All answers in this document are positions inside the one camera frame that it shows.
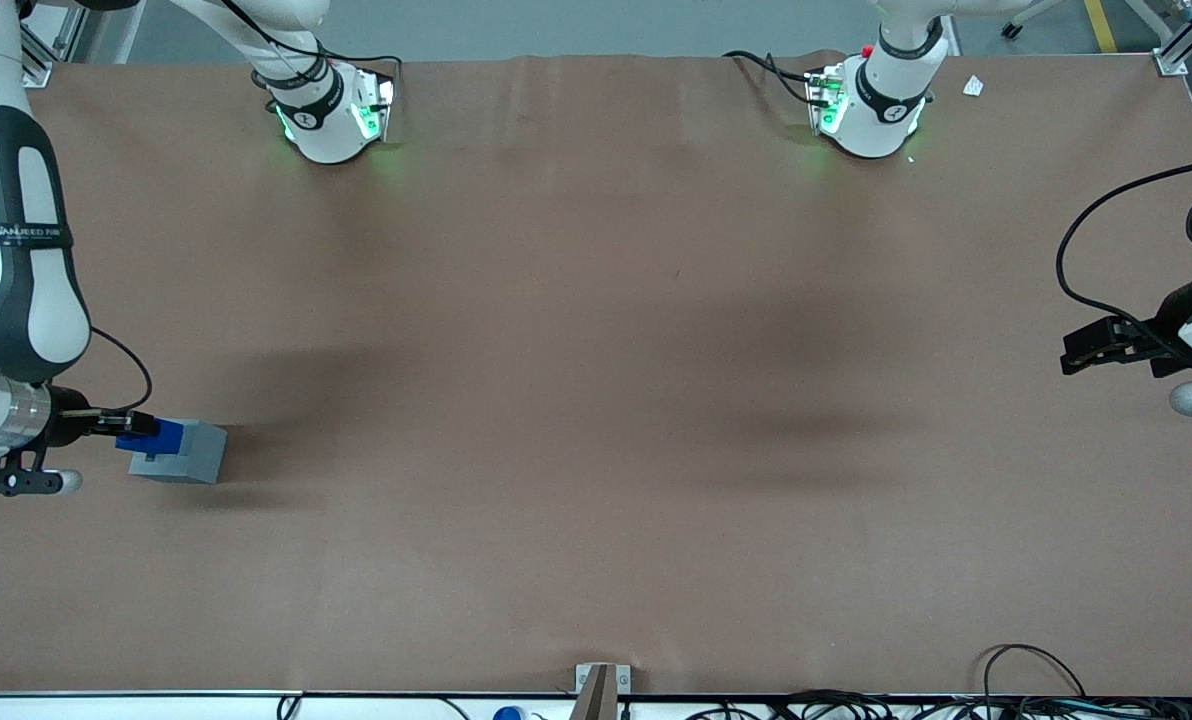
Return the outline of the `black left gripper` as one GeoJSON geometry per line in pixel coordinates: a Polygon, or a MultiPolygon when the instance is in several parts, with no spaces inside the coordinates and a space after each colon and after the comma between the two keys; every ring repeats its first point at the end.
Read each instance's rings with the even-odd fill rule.
{"type": "Polygon", "coordinates": [[[1166,294],[1149,319],[1149,327],[1169,350],[1157,345],[1137,347],[1143,339],[1140,329],[1120,316],[1103,316],[1066,334],[1058,370],[1063,375],[1075,375],[1094,366],[1149,364],[1151,375],[1157,379],[1192,370],[1192,348],[1178,336],[1191,315],[1192,281],[1166,294]]]}

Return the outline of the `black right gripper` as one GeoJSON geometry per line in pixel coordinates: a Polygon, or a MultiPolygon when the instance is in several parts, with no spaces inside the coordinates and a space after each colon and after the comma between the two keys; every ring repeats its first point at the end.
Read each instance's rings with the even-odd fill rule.
{"type": "Polygon", "coordinates": [[[48,424],[48,446],[66,447],[88,436],[107,437],[157,437],[160,424],[153,421],[153,415],[135,409],[89,409],[62,410],[51,414],[48,424]]]}

